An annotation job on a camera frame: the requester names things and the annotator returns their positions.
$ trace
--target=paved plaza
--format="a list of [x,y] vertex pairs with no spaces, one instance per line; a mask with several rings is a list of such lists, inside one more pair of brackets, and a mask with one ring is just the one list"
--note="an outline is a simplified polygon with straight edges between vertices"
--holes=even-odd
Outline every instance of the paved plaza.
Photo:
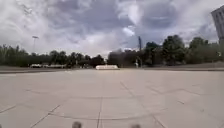
[[3,128],[224,128],[224,72],[77,70],[0,75]]

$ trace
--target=cloud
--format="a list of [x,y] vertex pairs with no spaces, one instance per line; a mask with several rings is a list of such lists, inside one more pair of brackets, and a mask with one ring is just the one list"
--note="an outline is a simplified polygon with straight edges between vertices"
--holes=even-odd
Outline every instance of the cloud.
[[[0,44],[28,52],[65,50],[106,55],[137,47],[143,41],[162,43],[179,34],[216,41],[210,12],[222,0],[0,0]],[[33,47],[32,36],[39,39]]]

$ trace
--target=white structure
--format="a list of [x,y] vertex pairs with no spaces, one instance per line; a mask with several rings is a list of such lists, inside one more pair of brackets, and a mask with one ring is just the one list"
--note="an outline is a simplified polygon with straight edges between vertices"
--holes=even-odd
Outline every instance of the white structure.
[[215,22],[219,39],[224,39],[224,6],[214,10],[212,17]]
[[118,70],[117,65],[98,65],[96,66],[97,70]]

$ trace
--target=tall building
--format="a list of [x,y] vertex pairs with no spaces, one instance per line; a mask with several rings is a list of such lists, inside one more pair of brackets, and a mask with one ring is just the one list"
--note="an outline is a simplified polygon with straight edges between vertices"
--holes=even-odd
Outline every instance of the tall building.
[[220,52],[224,60],[224,5],[212,12],[216,31],[219,37]]
[[215,22],[219,39],[224,39],[224,6],[214,10],[212,12],[212,17]]

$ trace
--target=light pole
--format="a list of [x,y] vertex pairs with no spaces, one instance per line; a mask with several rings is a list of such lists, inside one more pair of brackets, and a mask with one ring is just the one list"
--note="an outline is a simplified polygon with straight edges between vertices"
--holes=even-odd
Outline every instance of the light pole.
[[33,38],[33,53],[35,53],[35,43],[36,43],[36,39],[39,39],[38,36],[32,36]]

